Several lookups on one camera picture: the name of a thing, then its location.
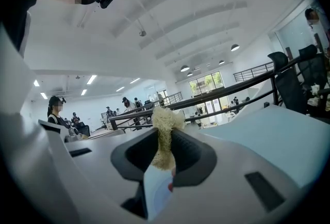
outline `ceiling light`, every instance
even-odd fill
[[[45,93],[41,93],[41,95],[42,95],[42,97],[43,97],[44,99],[47,99]]]
[[[181,67],[181,71],[182,72],[188,71],[189,69],[190,69],[190,67],[189,66],[186,66],[186,65],[184,65],[184,66]]]
[[[89,78],[87,85],[90,85],[96,77],[97,77],[97,75],[92,75],[91,78]]]
[[[118,90],[116,90],[116,92],[118,92],[118,91],[120,91],[120,90],[122,90],[122,89],[124,89],[125,87],[123,86],[123,87],[121,87],[121,88],[119,88]]]
[[[136,82],[137,80],[140,80],[140,78],[137,78],[137,79],[133,80],[132,82],[130,82],[130,84]]]
[[[239,45],[234,44],[231,48],[231,51],[233,52],[233,51],[238,50],[238,49],[239,49]]]

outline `desk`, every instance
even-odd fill
[[[252,149],[299,187],[318,177],[330,152],[330,125],[274,105],[202,133]]]

